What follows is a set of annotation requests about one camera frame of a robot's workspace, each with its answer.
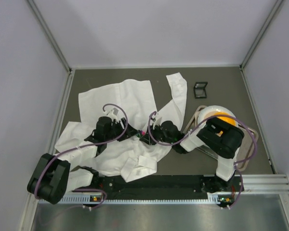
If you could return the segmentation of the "colourful pompom brooch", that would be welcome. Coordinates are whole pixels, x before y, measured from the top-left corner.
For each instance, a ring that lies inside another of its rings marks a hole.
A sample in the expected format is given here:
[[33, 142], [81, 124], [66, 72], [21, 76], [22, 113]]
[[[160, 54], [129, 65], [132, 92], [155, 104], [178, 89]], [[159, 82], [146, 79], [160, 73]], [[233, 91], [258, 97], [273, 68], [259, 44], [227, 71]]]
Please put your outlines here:
[[138, 130], [136, 136], [137, 136], [138, 138], [141, 138], [141, 137], [144, 136], [145, 134], [146, 134], [145, 131], [143, 131], [143, 130]]

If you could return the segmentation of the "white shirt garment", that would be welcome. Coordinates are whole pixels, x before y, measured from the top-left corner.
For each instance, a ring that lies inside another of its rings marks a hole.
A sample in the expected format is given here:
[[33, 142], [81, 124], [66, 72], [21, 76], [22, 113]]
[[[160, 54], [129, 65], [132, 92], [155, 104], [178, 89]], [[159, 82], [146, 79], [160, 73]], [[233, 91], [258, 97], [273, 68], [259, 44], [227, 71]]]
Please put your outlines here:
[[[162, 121], [170, 120], [181, 129], [187, 82], [180, 73], [167, 75], [166, 78], [166, 89], [171, 90], [172, 100], [158, 111], [158, 115]], [[127, 114], [128, 123], [137, 130], [146, 130], [149, 115], [157, 109], [149, 80], [128, 79], [80, 93], [78, 99], [80, 122], [68, 122], [55, 144], [59, 152], [86, 144], [85, 138], [95, 129], [98, 118], [104, 115], [102, 107], [107, 103], [120, 106]], [[126, 182], [131, 182], [156, 173], [158, 161], [170, 150], [170, 146], [147, 145], [133, 137], [109, 143], [100, 155], [89, 159], [84, 165], [105, 176], [122, 176]]]

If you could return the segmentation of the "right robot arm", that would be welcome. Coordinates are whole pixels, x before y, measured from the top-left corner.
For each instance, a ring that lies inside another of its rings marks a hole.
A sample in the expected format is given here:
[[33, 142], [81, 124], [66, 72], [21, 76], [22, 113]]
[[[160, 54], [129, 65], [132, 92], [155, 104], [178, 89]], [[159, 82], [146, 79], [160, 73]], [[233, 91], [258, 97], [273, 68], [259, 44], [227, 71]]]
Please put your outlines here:
[[216, 177], [228, 182], [235, 173], [236, 156], [243, 138], [244, 133], [237, 126], [212, 115], [187, 134], [179, 131], [169, 120], [158, 125], [155, 119], [153, 124], [148, 125], [140, 141], [148, 145], [169, 146], [179, 154], [206, 146], [218, 156]]

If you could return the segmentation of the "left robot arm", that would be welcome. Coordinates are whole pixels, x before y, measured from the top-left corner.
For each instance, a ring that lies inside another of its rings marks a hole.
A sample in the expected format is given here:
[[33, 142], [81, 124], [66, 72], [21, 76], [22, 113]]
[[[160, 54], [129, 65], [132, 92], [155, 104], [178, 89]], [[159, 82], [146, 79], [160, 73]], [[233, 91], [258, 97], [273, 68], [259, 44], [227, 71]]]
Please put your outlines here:
[[37, 199], [58, 203], [66, 192], [90, 186], [99, 173], [85, 163], [99, 156], [111, 141], [124, 141], [139, 133], [126, 120], [100, 117], [74, 147], [57, 155], [43, 154], [27, 184], [27, 191]]

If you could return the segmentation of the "white bowl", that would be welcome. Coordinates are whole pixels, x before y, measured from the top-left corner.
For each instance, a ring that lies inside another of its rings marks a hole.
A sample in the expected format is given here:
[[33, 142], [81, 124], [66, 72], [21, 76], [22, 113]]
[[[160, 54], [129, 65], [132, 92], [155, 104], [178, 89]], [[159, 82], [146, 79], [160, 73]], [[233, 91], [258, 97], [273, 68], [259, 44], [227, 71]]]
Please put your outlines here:
[[229, 115], [231, 117], [235, 117], [235, 115], [227, 108], [213, 105], [213, 106], [208, 106], [200, 111], [198, 118], [197, 118], [197, 124], [199, 124], [205, 118], [208, 118], [214, 115]]

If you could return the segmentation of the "small black open box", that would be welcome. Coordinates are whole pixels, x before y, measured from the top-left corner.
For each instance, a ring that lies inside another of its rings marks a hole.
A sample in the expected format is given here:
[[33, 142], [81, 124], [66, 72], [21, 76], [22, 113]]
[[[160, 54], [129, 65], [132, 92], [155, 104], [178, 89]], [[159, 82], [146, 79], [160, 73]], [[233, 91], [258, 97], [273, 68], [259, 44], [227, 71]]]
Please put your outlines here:
[[207, 98], [207, 93], [206, 93], [206, 86], [207, 82], [196, 82], [194, 84], [194, 97], [195, 99], [205, 99]]

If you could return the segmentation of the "metal tray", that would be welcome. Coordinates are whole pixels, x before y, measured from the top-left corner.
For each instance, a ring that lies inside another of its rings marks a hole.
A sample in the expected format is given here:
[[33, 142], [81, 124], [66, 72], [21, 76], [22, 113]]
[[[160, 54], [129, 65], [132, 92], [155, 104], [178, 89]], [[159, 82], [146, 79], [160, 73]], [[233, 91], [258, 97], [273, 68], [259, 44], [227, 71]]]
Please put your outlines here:
[[[248, 158], [252, 156], [257, 147], [258, 133], [248, 127], [244, 127], [237, 121], [238, 127], [232, 126], [223, 121], [223, 126], [231, 129], [235, 128], [233, 136], [231, 136], [229, 132], [226, 132], [225, 129], [221, 129], [218, 133], [213, 132], [211, 138], [200, 139], [200, 134], [205, 131], [204, 128], [206, 127], [206, 124], [212, 121], [212, 119], [207, 121], [203, 120], [197, 124], [197, 118], [200, 111], [206, 107], [207, 106], [200, 106], [195, 111], [184, 129], [187, 138], [180, 143], [180, 146], [187, 152], [199, 149], [210, 157], [216, 159], [218, 161], [216, 174], [219, 176], [224, 177], [230, 175], [230, 173], [234, 171], [234, 163], [237, 163], [239, 170], [245, 170]], [[217, 122], [221, 122], [222, 120], [218, 119], [218, 116], [225, 116], [235, 120], [235, 117], [228, 115], [212, 115], [211, 117]], [[226, 138], [228, 141], [236, 141], [235, 136], [238, 135], [239, 131], [243, 132], [244, 137], [242, 138], [241, 145], [236, 149], [235, 153], [228, 154], [225, 148], [219, 149], [222, 146], [219, 142], [222, 138]]]

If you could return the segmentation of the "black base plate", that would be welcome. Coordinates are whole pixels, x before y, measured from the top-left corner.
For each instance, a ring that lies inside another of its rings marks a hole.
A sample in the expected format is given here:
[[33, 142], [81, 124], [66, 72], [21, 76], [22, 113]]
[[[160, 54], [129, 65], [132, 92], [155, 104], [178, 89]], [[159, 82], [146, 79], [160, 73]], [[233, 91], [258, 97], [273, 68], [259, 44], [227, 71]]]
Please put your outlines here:
[[90, 186], [83, 189], [92, 192], [103, 190], [111, 199], [193, 199], [204, 198], [207, 193], [233, 194], [243, 187], [239, 176], [228, 182], [215, 175], [151, 175], [135, 181], [126, 182], [121, 176], [95, 177]]

